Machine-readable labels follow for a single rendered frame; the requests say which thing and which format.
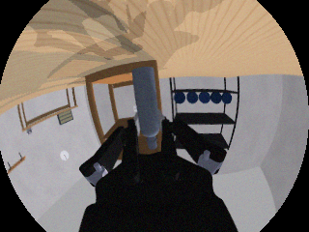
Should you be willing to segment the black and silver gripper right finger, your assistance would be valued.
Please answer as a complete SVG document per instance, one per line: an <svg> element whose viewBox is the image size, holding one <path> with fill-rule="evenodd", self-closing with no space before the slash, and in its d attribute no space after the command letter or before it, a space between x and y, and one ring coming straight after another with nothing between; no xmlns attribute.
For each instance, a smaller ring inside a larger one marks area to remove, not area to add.
<svg viewBox="0 0 309 232"><path fill-rule="evenodd" d="M227 155L226 150L208 142L181 119L170 122L160 109L158 118L160 130L162 122L160 174L163 181L175 182L180 176L181 167L172 132L197 165L206 168L211 175L218 173Z"/></svg>

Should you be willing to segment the blue-grey bottle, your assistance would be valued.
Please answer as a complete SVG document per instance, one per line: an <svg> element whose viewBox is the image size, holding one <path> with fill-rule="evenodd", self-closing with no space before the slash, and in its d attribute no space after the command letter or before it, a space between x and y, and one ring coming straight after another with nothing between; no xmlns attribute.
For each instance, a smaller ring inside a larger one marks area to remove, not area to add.
<svg viewBox="0 0 309 232"><path fill-rule="evenodd" d="M153 150L159 132L154 68L141 67L131 72L140 131L148 137L148 148Z"/></svg>

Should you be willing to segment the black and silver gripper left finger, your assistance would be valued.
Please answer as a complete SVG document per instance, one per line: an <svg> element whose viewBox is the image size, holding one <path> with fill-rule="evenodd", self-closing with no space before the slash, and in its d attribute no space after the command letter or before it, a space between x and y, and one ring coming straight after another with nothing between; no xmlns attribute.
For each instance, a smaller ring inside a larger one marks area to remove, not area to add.
<svg viewBox="0 0 309 232"><path fill-rule="evenodd" d="M117 127L96 153L80 165L79 171L93 187L96 186L99 179L113 169L122 150L120 177L128 186L139 183L140 171L137 155L140 154L139 132L140 126L136 112L133 119L127 120L127 128L123 126Z"/></svg>

